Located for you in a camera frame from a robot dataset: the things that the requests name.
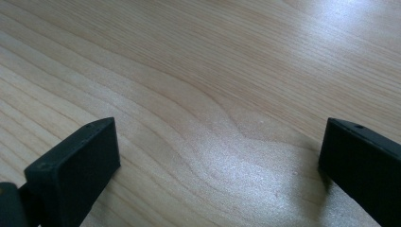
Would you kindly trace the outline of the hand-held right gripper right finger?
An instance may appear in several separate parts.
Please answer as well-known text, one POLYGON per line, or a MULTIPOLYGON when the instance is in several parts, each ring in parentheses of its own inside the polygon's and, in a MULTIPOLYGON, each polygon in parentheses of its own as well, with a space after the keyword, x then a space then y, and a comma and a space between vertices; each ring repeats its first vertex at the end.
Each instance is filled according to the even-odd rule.
POLYGON ((319 167, 382 227, 401 227, 401 144, 329 118, 319 167))

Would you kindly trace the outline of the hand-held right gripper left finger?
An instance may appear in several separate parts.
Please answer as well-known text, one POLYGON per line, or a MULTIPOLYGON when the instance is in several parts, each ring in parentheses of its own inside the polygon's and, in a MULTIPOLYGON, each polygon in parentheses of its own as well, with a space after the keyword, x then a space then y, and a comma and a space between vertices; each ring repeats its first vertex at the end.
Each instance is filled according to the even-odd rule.
POLYGON ((79 227, 118 168, 114 119, 79 128, 25 169, 28 224, 79 227))

